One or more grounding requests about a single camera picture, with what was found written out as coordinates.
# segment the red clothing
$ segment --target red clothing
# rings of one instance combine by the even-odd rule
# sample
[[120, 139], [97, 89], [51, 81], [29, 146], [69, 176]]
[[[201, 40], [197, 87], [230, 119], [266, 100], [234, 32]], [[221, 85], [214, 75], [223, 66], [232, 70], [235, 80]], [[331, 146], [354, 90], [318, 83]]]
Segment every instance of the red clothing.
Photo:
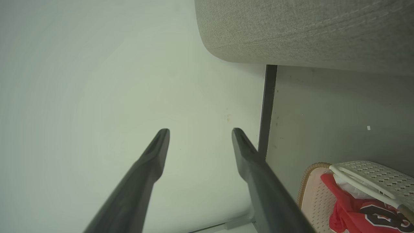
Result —
[[329, 219], [334, 232], [348, 229], [350, 233], [414, 233], [414, 225], [394, 207], [376, 199], [355, 199], [336, 184], [331, 174], [320, 178], [337, 198]]

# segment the gray fabric sofa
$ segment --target gray fabric sofa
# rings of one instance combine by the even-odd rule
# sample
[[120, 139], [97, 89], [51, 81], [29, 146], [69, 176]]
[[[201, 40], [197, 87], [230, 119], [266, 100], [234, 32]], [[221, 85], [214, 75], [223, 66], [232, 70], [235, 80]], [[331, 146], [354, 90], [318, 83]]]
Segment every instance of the gray fabric sofa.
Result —
[[230, 62], [414, 74], [414, 0], [195, 0], [201, 39]]

